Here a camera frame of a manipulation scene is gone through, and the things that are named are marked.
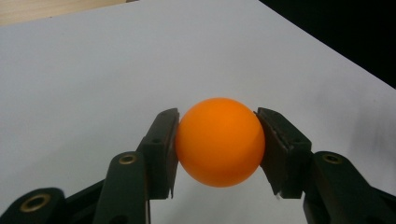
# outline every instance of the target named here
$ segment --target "white table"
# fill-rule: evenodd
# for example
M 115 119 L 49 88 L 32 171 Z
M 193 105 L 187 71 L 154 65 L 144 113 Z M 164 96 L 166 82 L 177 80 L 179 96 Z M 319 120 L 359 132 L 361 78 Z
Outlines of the white table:
M 0 212 L 32 189 L 87 188 L 159 112 L 214 96 L 282 113 L 396 194 L 394 89 L 257 0 L 145 0 L 0 28 Z M 153 224 L 306 222 L 262 169 L 214 189 L 179 166 L 175 192 Z

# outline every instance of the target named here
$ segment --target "ball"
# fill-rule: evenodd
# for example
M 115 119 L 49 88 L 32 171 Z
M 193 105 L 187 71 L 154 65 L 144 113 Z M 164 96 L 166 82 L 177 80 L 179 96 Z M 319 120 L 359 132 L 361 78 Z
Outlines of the ball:
M 207 99 L 187 111 L 177 128 L 175 144 L 187 173 L 219 188 L 250 177 L 265 149 L 264 132 L 256 115 L 228 98 Z

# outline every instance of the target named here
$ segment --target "wooden floor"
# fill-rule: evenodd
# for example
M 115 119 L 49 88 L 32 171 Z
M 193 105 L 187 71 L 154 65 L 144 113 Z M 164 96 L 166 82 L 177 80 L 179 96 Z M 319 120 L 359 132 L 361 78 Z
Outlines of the wooden floor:
M 126 0 L 0 0 L 0 26 L 125 2 Z

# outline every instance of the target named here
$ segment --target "dark area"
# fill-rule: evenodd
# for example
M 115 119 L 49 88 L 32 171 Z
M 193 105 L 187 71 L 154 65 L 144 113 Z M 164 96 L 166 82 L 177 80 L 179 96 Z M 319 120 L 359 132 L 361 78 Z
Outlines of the dark area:
M 392 1 L 260 1 L 396 88 L 396 13 Z

